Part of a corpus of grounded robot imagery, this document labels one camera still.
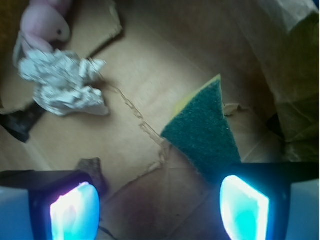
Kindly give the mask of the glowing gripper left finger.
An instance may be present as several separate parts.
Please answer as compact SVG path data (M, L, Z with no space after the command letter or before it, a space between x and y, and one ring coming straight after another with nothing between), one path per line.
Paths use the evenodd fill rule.
M94 240L101 205L80 170L7 170L0 174L2 240Z

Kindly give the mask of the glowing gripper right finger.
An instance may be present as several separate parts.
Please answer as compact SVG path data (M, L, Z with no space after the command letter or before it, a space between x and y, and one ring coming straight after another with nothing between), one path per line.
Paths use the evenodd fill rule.
M320 166L314 162L232 165L221 180L219 207L232 240L318 240Z

